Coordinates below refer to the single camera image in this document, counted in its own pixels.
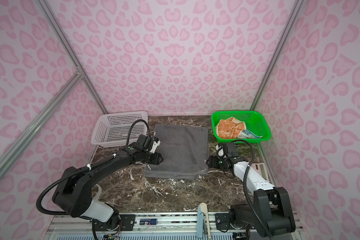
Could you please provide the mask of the grey towel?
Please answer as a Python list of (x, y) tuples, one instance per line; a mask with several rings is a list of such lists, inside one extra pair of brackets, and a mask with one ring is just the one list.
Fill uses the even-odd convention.
[(147, 165), (145, 177), (160, 179), (196, 179), (208, 173), (208, 128), (162, 125), (155, 127), (161, 141), (157, 148), (164, 159), (159, 165)]

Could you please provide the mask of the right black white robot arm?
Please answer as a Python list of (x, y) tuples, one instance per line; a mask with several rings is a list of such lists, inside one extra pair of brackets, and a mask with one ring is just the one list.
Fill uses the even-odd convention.
[(244, 238), (249, 239), (251, 228), (260, 237), (273, 239), (275, 236), (293, 233), (296, 230), (290, 197), (283, 187), (276, 187), (259, 174), (255, 164), (255, 150), (250, 146), (251, 159), (241, 157), (235, 142), (219, 143), (216, 154), (206, 161), (209, 168), (229, 171), (243, 183), (246, 204), (230, 207), (227, 217), (216, 219), (216, 227), (225, 233), (229, 229), (245, 229)]

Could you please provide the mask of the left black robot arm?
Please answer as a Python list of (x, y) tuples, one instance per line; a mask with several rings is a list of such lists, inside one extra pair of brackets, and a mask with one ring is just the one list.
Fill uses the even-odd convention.
[(135, 163), (159, 165), (164, 160), (156, 151), (160, 144), (157, 137), (140, 135), (136, 142), (93, 165), (66, 169), (52, 197), (53, 203), (73, 218), (91, 219), (105, 224), (109, 230), (116, 229), (121, 221), (119, 211), (95, 200), (92, 188), (112, 173)]

